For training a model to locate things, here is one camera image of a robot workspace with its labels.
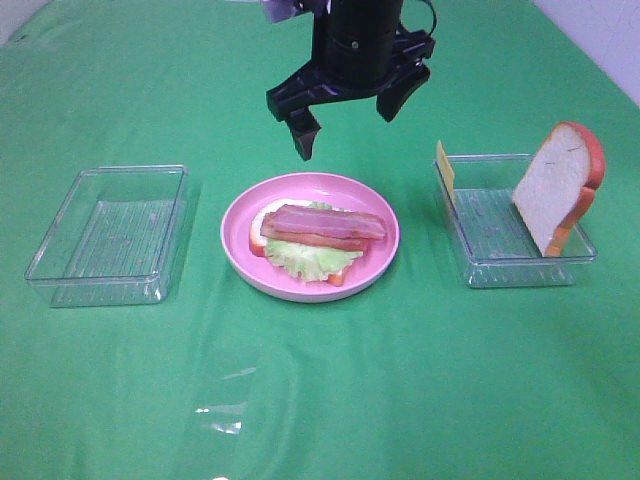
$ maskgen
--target yellow cheese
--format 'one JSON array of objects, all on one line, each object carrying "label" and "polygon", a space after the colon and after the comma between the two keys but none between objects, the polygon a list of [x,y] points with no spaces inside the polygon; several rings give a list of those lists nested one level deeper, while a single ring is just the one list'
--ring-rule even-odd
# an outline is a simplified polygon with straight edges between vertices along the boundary
[{"label": "yellow cheese", "polygon": [[453,194],[453,180],[456,174],[453,171],[453,167],[449,162],[449,158],[447,158],[447,153],[444,151],[444,147],[442,146],[442,142],[440,140],[438,140],[438,145],[436,147],[436,162],[438,164],[438,168],[440,169],[442,179],[444,180],[444,185],[447,188],[447,192],[449,193],[449,198],[451,199],[451,202],[455,204],[455,196]]}]

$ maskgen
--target sandwich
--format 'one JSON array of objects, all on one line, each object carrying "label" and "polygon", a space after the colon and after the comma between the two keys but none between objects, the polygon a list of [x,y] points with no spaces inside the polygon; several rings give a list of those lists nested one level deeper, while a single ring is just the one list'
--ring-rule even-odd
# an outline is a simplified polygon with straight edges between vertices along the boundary
[{"label": "sandwich", "polygon": [[253,218],[249,249],[304,282],[339,287],[370,242],[385,238],[381,218],[309,200],[281,198]]}]

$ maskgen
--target cable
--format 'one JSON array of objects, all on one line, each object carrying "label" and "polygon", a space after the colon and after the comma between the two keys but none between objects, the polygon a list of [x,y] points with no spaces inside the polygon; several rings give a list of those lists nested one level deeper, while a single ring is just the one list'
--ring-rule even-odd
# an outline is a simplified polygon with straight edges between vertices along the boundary
[{"label": "cable", "polygon": [[438,16],[436,15],[436,9],[433,6],[433,2],[431,2],[431,0],[422,0],[422,1],[429,6],[429,9],[431,10],[431,15],[433,15],[433,23],[431,24],[431,30],[429,31],[429,35],[431,35],[435,31],[436,26],[438,25]]}]

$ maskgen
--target pink plate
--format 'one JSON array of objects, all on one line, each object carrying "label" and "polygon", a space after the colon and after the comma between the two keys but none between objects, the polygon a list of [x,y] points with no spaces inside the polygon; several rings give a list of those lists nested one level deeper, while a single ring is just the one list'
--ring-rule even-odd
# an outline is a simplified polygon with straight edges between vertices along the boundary
[{"label": "pink plate", "polygon": [[[305,283],[249,251],[251,221],[264,206],[278,198],[320,201],[347,210],[373,213],[384,220],[387,237],[371,243],[369,251],[349,269],[344,285]],[[380,278],[398,250],[400,226],[387,201],[363,183],[332,173],[301,172],[270,178],[242,193],[227,209],[220,236],[231,264],[250,285],[285,300],[318,303],[358,293]]]}]

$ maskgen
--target bacon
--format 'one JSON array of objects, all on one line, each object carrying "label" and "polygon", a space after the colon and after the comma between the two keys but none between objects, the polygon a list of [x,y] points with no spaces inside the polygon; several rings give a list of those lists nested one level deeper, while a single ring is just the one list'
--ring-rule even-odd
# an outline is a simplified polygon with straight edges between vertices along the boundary
[{"label": "bacon", "polygon": [[370,242],[368,238],[334,238],[317,235],[315,233],[279,232],[266,222],[263,222],[262,227],[260,228],[260,235],[263,237],[273,238],[275,240],[302,243],[303,245],[311,245],[314,247],[339,248],[340,250],[350,252],[365,252],[367,248],[369,248]]},{"label": "bacon", "polygon": [[315,234],[323,237],[384,239],[384,222],[361,212],[283,205],[265,216],[263,225],[277,232]]}]

